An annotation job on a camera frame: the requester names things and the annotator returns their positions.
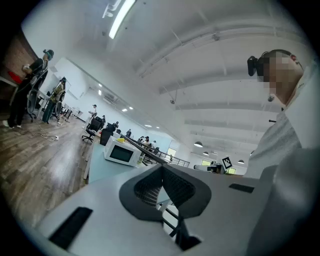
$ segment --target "window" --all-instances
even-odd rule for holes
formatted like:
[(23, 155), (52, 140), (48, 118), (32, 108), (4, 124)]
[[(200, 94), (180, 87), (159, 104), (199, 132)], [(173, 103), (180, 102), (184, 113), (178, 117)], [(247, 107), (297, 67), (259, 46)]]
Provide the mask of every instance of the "window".
[(169, 148), (168, 151), (167, 151), (168, 155), (165, 156), (165, 160), (170, 162), (170, 155), (172, 155), (174, 157), (176, 152), (177, 152), (176, 150), (174, 150), (172, 148)]
[(235, 168), (229, 168), (226, 172), (228, 174), (236, 174), (236, 169)]
[(202, 160), (201, 165), (202, 165), (202, 166), (209, 166), (209, 165), (211, 165), (211, 162), (206, 161), (206, 160)]

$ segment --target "sneaker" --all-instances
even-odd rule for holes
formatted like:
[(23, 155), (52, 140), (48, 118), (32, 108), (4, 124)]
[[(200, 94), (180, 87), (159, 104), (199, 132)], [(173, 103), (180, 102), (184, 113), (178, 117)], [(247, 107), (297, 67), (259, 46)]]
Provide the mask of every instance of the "sneaker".
[(8, 121), (7, 120), (3, 120), (2, 121), (2, 123), (3, 123), (3, 125), (5, 126), (5, 127), (9, 127), (10, 129), (12, 129), (13, 127), (10, 127), (9, 126), (9, 124), (8, 124)]

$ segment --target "black trousers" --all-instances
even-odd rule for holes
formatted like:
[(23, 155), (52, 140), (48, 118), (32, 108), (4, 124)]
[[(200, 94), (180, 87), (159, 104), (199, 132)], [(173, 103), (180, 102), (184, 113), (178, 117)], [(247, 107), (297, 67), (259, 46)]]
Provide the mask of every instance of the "black trousers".
[(15, 125), (15, 119), (16, 119), (16, 124), (18, 126), (21, 125), (22, 119), (25, 114), (25, 109), (27, 106), (27, 95), (29, 92), (29, 87), (27, 84), (29, 83), (29, 80), (24, 80), (18, 88), (18, 92), (14, 96), (14, 100), (11, 105), (11, 113), (10, 117), (7, 120), (8, 125), (10, 127), (13, 127)]

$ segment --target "white microwave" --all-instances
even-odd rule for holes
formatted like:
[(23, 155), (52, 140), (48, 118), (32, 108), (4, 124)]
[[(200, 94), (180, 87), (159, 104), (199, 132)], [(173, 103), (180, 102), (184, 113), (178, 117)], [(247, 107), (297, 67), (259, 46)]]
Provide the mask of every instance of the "white microwave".
[(110, 136), (104, 147), (104, 158), (127, 166), (136, 166), (141, 151), (128, 142), (119, 142)]

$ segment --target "floor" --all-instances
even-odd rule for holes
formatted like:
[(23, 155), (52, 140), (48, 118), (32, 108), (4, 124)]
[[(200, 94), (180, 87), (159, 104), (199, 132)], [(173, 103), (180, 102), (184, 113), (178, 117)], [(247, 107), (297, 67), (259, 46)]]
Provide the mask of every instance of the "floor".
[[(90, 142), (82, 141), (84, 124), (54, 120), (30, 122), (26, 115), (22, 128), (8, 129), (0, 124), (0, 186), (13, 215), (35, 227), (39, 221), (67, 197), (86, 185), (83, 175)], [(43, 133), (58, 135), (50, 142)]]

